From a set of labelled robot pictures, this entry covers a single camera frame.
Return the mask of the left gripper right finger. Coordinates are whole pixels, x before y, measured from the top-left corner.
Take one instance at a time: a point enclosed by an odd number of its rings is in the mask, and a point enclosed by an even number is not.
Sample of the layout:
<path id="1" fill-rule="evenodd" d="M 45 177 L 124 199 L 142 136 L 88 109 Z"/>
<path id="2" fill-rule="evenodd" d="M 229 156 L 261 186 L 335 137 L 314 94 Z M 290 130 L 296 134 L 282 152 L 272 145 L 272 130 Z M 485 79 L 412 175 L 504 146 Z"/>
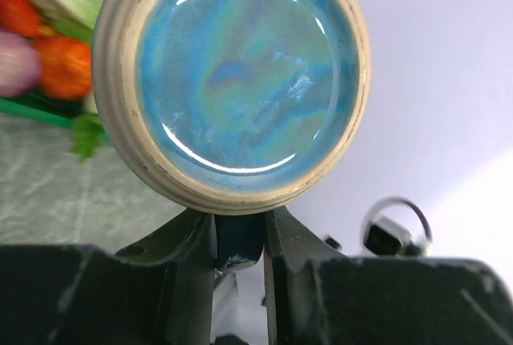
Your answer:
<path id="1" fill-rule="evenodd" d="M 482 262 L 347 257 L 286 208 L 265 214 L 271 344 L 509 344 L 512 302 Z"/>

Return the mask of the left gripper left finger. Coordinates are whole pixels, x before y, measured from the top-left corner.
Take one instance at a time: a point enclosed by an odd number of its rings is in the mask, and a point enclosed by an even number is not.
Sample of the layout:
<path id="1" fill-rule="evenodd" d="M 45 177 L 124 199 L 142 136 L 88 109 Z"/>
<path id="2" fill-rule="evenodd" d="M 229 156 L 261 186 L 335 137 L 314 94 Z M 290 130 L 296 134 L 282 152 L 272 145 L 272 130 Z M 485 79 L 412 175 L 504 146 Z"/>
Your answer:
<path id="1" fill-rule="evenodd" d="M 207 344 L 212 216 L 182 212 L 115 254 L 92 245 L 1 248 L 4 344 Z"/>

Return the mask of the blue butterfly mug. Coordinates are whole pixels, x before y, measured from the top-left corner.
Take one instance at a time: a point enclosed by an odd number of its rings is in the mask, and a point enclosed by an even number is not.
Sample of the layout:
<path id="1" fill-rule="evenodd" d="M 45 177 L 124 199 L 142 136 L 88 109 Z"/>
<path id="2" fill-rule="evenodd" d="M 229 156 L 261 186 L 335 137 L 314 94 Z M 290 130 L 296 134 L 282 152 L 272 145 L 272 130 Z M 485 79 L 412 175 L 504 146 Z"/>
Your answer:
<path id="1" fill-rule="evenodd" d="M 132 172 L 226 216 L 222 271 L 256 262 L 260 215 L 341 159 L 371 81 L 357 0 L 103 0 L 91 66 L 104 129 Z"/>

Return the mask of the white radish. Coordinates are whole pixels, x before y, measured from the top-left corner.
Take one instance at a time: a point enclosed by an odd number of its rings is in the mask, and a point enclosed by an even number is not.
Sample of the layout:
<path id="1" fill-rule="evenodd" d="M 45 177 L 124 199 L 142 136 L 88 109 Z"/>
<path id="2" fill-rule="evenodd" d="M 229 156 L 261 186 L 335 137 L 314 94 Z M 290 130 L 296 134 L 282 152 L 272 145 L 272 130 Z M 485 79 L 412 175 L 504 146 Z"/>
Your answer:
<path id="1" fill-rule="evenodd" d="M 92 158 L 107 140 L 93 93 L 84 98 L 83 113 L 73 119 L 72 130 L 71 152 L 79 162 Z"/>

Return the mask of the green plastic crate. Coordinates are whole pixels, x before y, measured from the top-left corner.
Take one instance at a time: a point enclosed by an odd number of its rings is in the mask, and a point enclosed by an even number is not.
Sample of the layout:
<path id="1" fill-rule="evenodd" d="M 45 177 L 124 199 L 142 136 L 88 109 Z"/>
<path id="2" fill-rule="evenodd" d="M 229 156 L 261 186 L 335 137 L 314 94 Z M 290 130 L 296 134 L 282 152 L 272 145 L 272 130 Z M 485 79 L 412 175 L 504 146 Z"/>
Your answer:
<path id="1" fill-rule="evenodd" d="M 1 112 L 12 116 L 35 120 L 40 123 L 53 125 L 60 128 L 71 129 L 73 119 L 80 115 L 81 103 L 56 103 L 51 100 L 44 103 L 38 98 L 1 98 Z"/>

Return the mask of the orange pumpkin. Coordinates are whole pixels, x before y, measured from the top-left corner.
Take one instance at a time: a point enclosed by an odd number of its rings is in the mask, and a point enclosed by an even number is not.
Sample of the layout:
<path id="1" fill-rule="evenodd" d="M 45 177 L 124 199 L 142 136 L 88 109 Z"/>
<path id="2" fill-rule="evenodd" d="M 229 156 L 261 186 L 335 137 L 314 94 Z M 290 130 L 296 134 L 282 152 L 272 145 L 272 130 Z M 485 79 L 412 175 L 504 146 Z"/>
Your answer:
<path id="1" fill-rule="evenodd" d="M 75 101 L 91 91 L 91 49 L 86 43 L 63 35 L 35 39 L 33 48 L 41 62 L 39 86 L 51 99 Z"/>

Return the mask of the purple onion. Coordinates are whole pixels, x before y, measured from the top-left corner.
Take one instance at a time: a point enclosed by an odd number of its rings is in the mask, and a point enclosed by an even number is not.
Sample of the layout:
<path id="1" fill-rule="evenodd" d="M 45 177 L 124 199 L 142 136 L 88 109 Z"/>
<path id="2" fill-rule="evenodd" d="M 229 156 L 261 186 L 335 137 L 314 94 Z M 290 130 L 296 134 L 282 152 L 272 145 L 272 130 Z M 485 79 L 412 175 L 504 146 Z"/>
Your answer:
<path id="1" fill-rule="evenodd" d="M 37 52 L 23 37 L 1 30 L 1 97 L 14 98 L 38 82 L 41 63 Z"/>

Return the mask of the orange carrot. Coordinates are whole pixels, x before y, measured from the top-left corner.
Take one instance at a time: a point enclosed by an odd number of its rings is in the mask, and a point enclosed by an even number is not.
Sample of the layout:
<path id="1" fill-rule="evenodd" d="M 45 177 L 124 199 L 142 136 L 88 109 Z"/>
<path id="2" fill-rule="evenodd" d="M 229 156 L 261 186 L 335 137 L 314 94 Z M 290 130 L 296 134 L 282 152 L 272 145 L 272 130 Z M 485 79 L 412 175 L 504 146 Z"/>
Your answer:
<path id="1" fill-rule="evenodd" d="M 1 0 L 1 28 L 29 39 L 54 33 L 29 0 Z"/>

